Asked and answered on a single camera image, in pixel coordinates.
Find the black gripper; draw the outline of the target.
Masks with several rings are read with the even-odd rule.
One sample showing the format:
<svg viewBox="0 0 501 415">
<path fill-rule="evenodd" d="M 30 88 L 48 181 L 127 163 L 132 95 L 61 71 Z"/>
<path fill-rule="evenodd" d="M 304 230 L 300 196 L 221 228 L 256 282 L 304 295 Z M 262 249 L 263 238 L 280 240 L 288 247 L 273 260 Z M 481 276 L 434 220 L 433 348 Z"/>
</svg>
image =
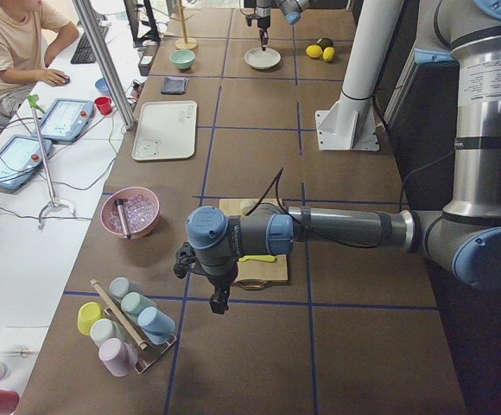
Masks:
<svg viewBox="0 0 501 415">
<path fill-rule="evenodd" d="M 265 51 L 268 42 L 268 28 L 270 27 L 270 6 L 256 6 L 252 13 L 248 14 L 245 17 L 247 25 L 250 27 L 253 21 L 257 22 L 257 27 L 259 28 L 259 39 L 260 39 L 260 48 L 262 51 Z"/>
<path fill-rule="evenodd" d="M 209 299 L 211 311 L 214 314 L 224 315 L 229 309 L 229 296 L 231 284 L 238 276 L 238 268 L 233 266 L 227 272 L 219 275 L 212 275 L 211 272 L 205 272 L 208 282 L 214 287 L 213 294 Z"/>
</svg>

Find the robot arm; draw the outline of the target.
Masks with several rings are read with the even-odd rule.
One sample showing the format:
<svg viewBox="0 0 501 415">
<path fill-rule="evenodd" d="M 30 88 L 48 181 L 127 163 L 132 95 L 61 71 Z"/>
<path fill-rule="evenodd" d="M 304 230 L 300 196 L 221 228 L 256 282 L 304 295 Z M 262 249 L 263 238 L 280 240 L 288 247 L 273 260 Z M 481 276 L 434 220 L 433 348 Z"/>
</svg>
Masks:
<svg viewBox="0 0 501 415">
<path fill-rule="evenodd" d="M 308 0 L 257 0 L 253 11 L 245 15 L 245 21 L 250 27 L 253 22 L 257 23 L 260 48 L 265 51 L 269 43 L 268 30 L 271 24 L 271 9 L 275 5 L 283 14 L 289 25 L 297 23 L 301 14 L 308 9 L 311 2 Z"/>
<path fill-rule="evenodd" d="M 262 201 L 243 216 L 199 207 L 187 218 L 174 274 L 205 276 L 214 313 L 228 308 L 240 258 L 287 254 L 295 241 L 312 239 L 400 246 L 476 289 L 501 290 L 501 1 L 421 2 L 415 60 L 460 68 L 452 200 L 441 211 L 397 214 Z"/>
</svg>

